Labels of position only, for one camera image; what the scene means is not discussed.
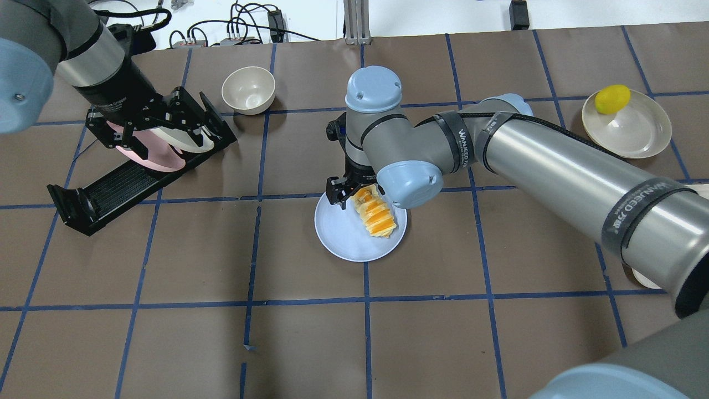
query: white bowl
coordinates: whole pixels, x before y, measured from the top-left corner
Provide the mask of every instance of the white bowl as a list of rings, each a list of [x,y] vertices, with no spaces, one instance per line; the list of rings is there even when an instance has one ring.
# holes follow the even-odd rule
[[[240,114],[260,114],[276,98],[276,80],[261,67],[241,68],[231,72],[222,84],[222,98]]]
[[[598,145],[624,158],[648,158],[672,139],[672,125],[662,107],[643,93],[630,90],[630,102],[615,114],[596,111],[593,93],[581,110],[584,128]]]

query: lemon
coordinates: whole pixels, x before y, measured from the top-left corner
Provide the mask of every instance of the lemon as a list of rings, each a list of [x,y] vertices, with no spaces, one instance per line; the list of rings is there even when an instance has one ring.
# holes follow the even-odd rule
[[[596,94],[596,111],[615,114],[630,102],[630,89],[624,84],[613,84]]]

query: light blue joint cap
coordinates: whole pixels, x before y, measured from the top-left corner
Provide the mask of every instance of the light blue joint cap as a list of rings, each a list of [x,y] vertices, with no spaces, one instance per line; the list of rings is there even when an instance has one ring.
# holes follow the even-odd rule
[[[665,382],[632,368],[594,363],[559,374],[530,399],[689,399]]]
[[[54,76],[32,50],[0,38],[0,133],[32,126],[52,94]]]
[[[402,160],[383,167],[376,181],[397,208],[410,209],[425,204],[443,188],[440,169],[422,160]]]
[[[401,102],[401,81],[392,70],[372,65],[361,68],[347,82],[345,103],[365,114],[388,111]]]
[[[514,106],[515,109],[517,109],[518,114],[522,115],[527,115],[527,116],[534,116],[534,112],[532,112],[532,108],[525,102],[525,99],[522,98],[519,94],[514,94],[514,93],[507,93],[507,94],[502,94],[501,96],[496,96],[496,97],[488,97],[484,99],[482,102],[487,101],[489,99],[498,99],[501,101],[506,102],[507,104]]]

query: bread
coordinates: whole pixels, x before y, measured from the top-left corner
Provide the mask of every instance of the bread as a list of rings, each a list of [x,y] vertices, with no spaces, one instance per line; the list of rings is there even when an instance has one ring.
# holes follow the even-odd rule
[[[396,228],[394,216],[375,185],[368,185],[352,196],[354,208],[370,236],[389,238]]]

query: yellow object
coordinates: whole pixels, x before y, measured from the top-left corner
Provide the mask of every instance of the yellow object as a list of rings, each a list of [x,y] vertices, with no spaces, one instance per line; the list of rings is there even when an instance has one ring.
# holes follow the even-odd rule
[[[630,102],[630,89],[624,84],[608,86],[596,94],[596,111],[615,114]]]
[[[379,195],[375,185],[368,185],[352,196],[354,208],[362,218],[370,236],[389,238],[396,228],[389,206]]]

